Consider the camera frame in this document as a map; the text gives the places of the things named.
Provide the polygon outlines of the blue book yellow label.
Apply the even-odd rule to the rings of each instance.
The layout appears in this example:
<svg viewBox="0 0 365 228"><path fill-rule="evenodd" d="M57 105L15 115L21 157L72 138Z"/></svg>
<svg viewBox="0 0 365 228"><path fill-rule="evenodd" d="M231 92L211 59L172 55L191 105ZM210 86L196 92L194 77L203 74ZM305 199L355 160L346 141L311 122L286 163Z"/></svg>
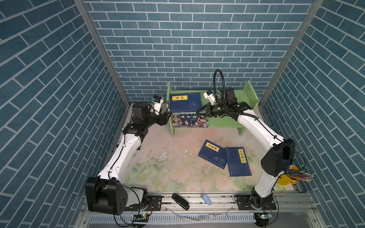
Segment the blue book yellow label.
<svg viewBox="0 0 365 228"><path fill-rule="evenodd" d="M202 108L200 93L175 94L170 96L170 111L173 113L195 113Z"/></svg>

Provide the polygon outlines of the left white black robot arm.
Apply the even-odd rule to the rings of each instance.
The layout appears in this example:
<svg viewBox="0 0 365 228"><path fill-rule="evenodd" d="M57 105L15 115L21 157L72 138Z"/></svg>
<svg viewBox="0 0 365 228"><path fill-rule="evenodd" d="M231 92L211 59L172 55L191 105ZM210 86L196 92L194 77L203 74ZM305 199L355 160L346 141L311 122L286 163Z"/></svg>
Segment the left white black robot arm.
<svg viewBox="0 0 365 228"><path fill-rule="evenodd" d="M137 102L132 106L131 121L123 129L114 154L104 169L85 183L89 211L119 216L127 208L140 210L146 207L147 189L127 187L122 179L148 129L154 124L164 126L168 123L171 112L162 110L163 103L163 98L155 96L150 103Z"/></svg>

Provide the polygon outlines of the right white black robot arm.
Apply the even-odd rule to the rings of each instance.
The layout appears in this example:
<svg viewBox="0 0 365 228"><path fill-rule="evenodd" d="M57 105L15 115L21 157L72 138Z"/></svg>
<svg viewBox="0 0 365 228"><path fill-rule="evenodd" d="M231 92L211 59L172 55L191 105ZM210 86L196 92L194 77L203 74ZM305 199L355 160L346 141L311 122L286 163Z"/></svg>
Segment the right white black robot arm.
<svg viewBox="0 0 365 228"><path fill-rule="evenodd" d="M291 139L284 139L274 132L267 124L260 120L251 105L238 102L233 89L222 90L221 97L208 90L203 93L208 100L198 114L212 117L230 117L249 130L264 148L266 154L260 164L262 173L259 181L252 190L252 199L263 201L272 195L272 191L279 178L293 166L295 143Z"/></svg>

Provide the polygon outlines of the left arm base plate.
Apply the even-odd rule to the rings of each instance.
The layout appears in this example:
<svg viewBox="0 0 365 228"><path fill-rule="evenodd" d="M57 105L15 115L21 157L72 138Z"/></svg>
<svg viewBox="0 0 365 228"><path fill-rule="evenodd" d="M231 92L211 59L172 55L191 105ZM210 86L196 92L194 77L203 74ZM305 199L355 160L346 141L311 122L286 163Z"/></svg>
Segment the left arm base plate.
<svg viewBox="0 0 365 228"><path fill-rule="evenodd" d="M135 211L160 211L162 208L162 199L163 197L161 195L152 195L148 196L147 199L143 199L142 203L137 204L134 206Z"/></svg>

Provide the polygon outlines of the illustrated cartoon cover book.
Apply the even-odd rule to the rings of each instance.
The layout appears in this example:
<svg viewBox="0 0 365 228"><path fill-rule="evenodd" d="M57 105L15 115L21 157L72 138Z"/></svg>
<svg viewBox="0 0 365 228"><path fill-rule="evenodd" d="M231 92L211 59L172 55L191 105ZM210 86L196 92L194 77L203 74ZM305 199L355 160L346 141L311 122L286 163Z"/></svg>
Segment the illustrated cartoon cover book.
<svg viewBox="0 0 365 228"><path fill-rule="evenodd" d="M194 113L173 114L173 128L208 128L208 118Z"/></svg>

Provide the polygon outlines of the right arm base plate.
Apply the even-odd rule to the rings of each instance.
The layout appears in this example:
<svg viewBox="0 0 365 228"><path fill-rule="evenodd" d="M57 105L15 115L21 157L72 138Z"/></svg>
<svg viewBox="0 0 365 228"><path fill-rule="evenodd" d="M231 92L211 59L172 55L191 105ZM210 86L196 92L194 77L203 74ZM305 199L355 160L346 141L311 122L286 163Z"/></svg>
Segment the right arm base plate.
<svg viewBox="0 0 365 228"><path fill-rule="evenodd" d="M242 195L237 194L233 196L233 200L237 203L238 209L240 211L249 210L276 210L276 201L273 195L266 198L260 198L258 195Z"/></svg>

